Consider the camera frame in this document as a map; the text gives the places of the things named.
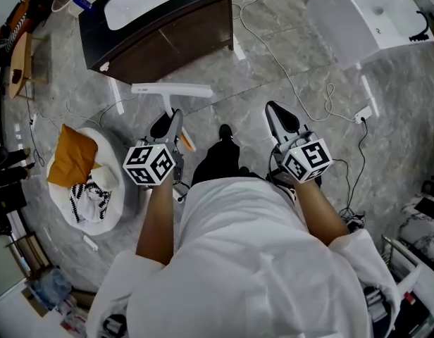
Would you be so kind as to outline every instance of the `person in white shirt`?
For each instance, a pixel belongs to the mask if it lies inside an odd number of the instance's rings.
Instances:
[[[195,171],[176,245],[173,176],[153,188],[135,253],[113,262],[88,337],[387,335],[400,297],[368,232],[350,234],[314,181],[295,185],[302,222],[284,191],[240,176],[227,125],[220,136]],[[366,303],[374,289],[389,313],[380,334]]]

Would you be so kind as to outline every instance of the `black countertop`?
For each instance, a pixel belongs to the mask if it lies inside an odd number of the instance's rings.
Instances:
[[[107,26],[104,7],[109,0],[96,0],[94,12],[84,11],[79,16],[82,50],[88,69],[101,66],[119,46],[131,40],[140,30],[160,21],[167,15],[179,11],[201,0],[170,0],[148,11],[119,30]]]

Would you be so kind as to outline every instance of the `dark wooden cabinet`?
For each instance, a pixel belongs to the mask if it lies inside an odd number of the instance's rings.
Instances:
[[[155,82],[212,51],[233,49],[231,0],[171,0],[115,31],[99,12],[107,1],[94,4],[95,16],[81,14],[80,29],[87,67],[109,77]]]

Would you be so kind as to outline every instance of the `brown cushion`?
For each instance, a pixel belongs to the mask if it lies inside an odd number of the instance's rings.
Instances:
[[[94,165],[97,143],[74,129],[62,125],[62,133],[56,148],[54,163],[47,182],[71,188],[85,184]]]

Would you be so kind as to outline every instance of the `forearm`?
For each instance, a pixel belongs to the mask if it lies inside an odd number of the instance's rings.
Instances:
[[[135,253],[167,265],[173,257],[173,175],[153,188]]]
[[[296,184],[295,191],[309,232],[325,245],[350,233],[314,181]]]

